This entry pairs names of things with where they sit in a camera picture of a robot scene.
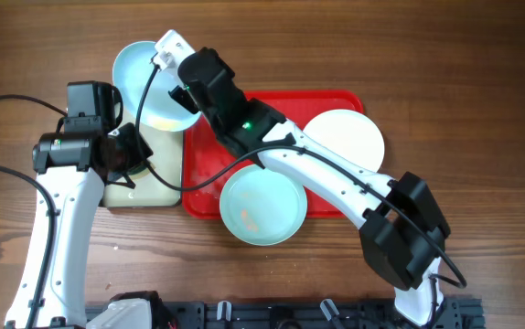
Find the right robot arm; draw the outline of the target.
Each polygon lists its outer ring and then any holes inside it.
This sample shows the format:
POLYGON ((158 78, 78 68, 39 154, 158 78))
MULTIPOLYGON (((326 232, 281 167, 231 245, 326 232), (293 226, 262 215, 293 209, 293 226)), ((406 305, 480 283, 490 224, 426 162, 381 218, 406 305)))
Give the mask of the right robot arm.
POLYGON ((396 311, 415 325, 434 325, 450 228, 422 178, 371 172, 315 142, 281 112, 247 98, 212 48, 158 57, 177 81, 175 101, 202 113, 230 154, 294 179, 343 213, 359 231, 365 261, 395 288, 396 311))

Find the mint green plate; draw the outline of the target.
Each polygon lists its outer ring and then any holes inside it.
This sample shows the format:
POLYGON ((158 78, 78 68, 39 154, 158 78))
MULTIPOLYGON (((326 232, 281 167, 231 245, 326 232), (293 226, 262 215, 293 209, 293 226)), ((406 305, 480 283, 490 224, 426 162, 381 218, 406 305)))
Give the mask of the mint green plate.
POLYGON ((220 195, 220 215, 227 230, 254 246, 291 238, 304 223, 307 205, 302 185, 255 164, 233 174, 220 195))

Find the light blue plate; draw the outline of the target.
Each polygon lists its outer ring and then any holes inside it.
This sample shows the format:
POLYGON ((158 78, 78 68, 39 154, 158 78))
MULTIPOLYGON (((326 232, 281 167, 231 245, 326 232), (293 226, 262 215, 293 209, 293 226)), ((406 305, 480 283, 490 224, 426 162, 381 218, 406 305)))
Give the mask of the light blue plate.
MULTIPOLYGON (((113 85, 122 95, 124 108, 135 117, 146 83, 154 69, 154 41, 139 41, 120 51, 112 66, 113 85)), ((166 72, 157 72, 141 113, 140 122, 167 132, 181 132, 193 126, 200 114, 193 114, 174 101, 169 92, 177 86, 166 72)))

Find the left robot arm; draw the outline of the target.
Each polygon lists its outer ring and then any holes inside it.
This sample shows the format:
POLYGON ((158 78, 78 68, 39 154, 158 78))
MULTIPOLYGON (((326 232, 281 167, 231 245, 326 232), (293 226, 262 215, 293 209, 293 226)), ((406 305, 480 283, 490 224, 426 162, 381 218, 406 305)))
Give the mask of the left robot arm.
POLYGON ((104 188, 133 188, 130 173, 150 149, 123 122, 123 98, 100 81, 67 86, 67 116, 33 149, 37 208, 26 265, 7 328, 82 328, 92 222, 104 188))

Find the green yellow sponge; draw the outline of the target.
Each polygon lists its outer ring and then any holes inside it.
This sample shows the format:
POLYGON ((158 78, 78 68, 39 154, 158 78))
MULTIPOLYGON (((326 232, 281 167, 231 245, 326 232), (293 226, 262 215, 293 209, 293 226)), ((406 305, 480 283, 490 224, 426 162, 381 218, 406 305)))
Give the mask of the green yellow sponge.
POLYGON ((135 180, 150 175, 151 172, 148 170, 147 166, 143 162, 140 162, 138 165, 127 171, 126 174, 132 180, 135 180))

